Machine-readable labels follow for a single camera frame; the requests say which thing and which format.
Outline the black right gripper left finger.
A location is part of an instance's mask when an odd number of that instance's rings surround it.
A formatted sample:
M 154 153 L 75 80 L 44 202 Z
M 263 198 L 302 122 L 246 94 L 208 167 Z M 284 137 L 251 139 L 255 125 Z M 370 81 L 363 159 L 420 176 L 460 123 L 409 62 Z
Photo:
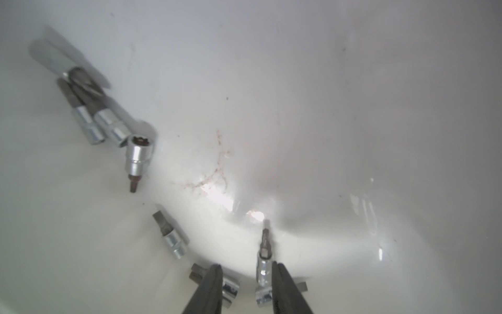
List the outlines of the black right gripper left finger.
M 189 278 L 198 282 L 198 288 L 182 313 L 220 314 L 223 304 L 223 269 L 221 265 L 213 264 L 203 273 L 200 273 L 199 270 L 192 270 Z

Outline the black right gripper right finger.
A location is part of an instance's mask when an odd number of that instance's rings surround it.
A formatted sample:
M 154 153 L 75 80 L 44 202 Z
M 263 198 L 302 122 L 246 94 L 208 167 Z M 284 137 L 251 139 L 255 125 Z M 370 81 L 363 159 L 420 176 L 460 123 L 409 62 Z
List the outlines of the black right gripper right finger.
M 313 314 L 283 263 L 272 265 L 274 314 Z

